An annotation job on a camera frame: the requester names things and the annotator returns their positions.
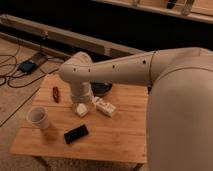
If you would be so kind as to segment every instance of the table top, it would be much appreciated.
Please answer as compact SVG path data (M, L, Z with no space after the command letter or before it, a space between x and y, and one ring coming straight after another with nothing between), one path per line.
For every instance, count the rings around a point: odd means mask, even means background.
M52 98L52 88L60 91L60 103ZM147 91L142 86L114 84L104 100L117 107L112 118L93 109L83 118L72 112L70 89L58 75L45 77L32 107L43 106L51 125L40 130L23 121L11 146L12 154L146 163ZM67 145L64 133L86 124L89 135Z

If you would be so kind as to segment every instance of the black phone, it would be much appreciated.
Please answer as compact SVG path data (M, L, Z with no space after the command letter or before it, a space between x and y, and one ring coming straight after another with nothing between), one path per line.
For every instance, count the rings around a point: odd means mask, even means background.
M87 130L86 125L81 125L75 129L72 129L64 134L64 138L67 144L70 144L71 142L88 135L89 132Z

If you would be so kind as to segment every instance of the paper cup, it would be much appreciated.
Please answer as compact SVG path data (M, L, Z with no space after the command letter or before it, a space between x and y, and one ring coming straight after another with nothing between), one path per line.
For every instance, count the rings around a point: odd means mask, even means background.
M32 125L39 127L40 129L46 129L49 127L49 120L46 110L43 107L33 108L26 117L27 121Z

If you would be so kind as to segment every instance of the black object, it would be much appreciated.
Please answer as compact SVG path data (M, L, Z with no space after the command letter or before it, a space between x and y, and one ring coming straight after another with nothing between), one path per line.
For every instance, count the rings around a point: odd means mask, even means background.
M110 83L91 83L94 96L103 97L112 89Z
M67 144L70 144L71 142L88 135L88 130L86 125L81 125L78 128L75 128L73 130L70 130L69 132L64 134L64 138Z
M19 65L18 69L26 74L30 74L46 61L47 61L46 55L41 52L38 52L34 54L30 59L22 62Z
M24 73L30 74L37 68L36 64L30 60L26 60L22 62L18 69L21 70Z

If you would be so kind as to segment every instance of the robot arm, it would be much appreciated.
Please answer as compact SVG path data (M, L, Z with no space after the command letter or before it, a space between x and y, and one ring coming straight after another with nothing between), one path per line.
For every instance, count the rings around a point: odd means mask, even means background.
M85 53L59 75L72 99L91 100L89 82L152 86L147 106L150 171L213 170L213 53L200 48L162 50L92 63Z

